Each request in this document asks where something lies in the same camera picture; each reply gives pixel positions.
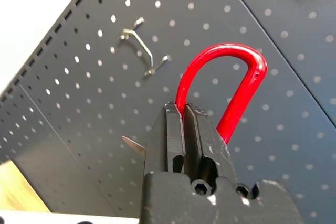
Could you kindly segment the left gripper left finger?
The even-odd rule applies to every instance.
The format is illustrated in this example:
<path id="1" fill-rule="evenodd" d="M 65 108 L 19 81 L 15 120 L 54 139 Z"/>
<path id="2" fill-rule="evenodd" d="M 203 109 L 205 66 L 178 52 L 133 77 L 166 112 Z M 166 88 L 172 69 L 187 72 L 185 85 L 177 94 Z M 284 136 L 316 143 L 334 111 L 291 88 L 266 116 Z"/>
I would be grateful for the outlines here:
<path id="1" fill-rule="evenodd" d="M 160 111 L 146 143 L 144 177 L 154 173 L 185 174 L 182 117 L 174 102 Z"/>

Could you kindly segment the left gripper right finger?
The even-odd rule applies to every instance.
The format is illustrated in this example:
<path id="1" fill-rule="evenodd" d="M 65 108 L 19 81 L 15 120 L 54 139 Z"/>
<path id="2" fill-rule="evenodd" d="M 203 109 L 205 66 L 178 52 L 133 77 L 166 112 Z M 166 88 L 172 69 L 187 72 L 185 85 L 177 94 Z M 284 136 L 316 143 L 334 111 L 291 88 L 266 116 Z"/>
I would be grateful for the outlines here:
<path id="1" fill-rule="evenodd" d="M 206 112 L 191 104 L 184 109 L 184 144 L 185 173 L 191 181 L 215 185 L 217 177 L 226 177 L 238 182 L 227 144 Z"/>

